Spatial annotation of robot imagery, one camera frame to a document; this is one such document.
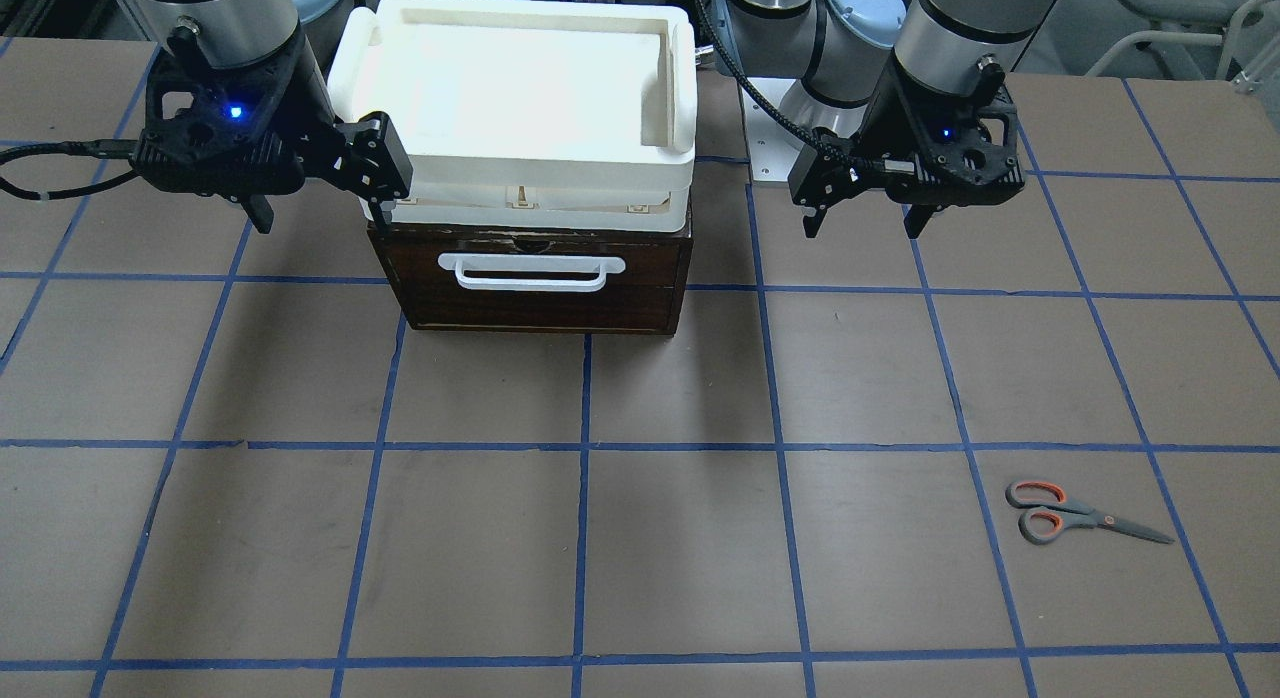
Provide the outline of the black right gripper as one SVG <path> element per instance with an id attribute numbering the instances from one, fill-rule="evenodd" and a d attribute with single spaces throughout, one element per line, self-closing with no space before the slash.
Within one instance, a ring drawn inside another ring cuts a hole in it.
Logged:
<path id="1" fill-rule="evenodd" d="M 148 72 L 145 126 L 133 170 L 160 191 L 243 200 L 259 234 L 274 211 L 265 196 L 291 195 L 340 161 L 340 132 L 305 29 L 244 67 L 219 69 L 198 38 L 211 31 L 179 19 Z M 369 201 L 376 229 L 381 201 Z"/>

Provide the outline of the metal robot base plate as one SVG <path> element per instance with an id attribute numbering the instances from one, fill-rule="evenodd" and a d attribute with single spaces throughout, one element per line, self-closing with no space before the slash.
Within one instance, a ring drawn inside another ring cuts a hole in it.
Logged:
<path id="1" fill-rule="evenodd" d="M 751 181 L 785 188 L 803 142 L 767 115 L 745 88 L 739 88 L 739 93 Z"/>

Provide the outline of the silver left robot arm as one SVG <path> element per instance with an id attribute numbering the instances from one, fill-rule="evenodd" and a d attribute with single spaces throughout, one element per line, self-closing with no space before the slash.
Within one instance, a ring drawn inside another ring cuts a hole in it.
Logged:
<path id="1" fill-rule="evenodd" d="M 815 237 L 870 190 L 915 239 L 1019 195 L 1009 73 L 1056 0 L 698 0 L 717 67 L 797 143 L 786 182 Z"/>

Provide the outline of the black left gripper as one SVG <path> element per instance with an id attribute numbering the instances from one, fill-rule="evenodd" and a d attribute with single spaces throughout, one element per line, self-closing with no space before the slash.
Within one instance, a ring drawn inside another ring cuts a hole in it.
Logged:
<path id="1" fill-rule="evenodd" d="M 891 58 L 861 123 L 861 152 L 905 161 L 890 178 L 890 197 L 910 205 L 904 229 L 916 241 L 938 207 L 1000 205 L 1025 186 L 1018 156 L 1018 110 L 992 56 L 966 68 L 977 79 L 969 95 L 943 95 L 910 77 Z M 826 206 L 803 209 L 803 231 L 815 239 Z"/>

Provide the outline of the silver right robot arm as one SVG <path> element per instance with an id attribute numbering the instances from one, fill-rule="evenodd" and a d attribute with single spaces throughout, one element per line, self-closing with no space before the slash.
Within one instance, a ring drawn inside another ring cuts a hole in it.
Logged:
<path id="1" fill-rule="evenodd" d="M 151 187 L 238 204 L 261 233 L 268 199 L 308 178 L 357 195 L 388 231 L 412 166 L 390 118 L 343 123 L 292 0 L 133 0 L 160 38 L 131 166 Z"/>

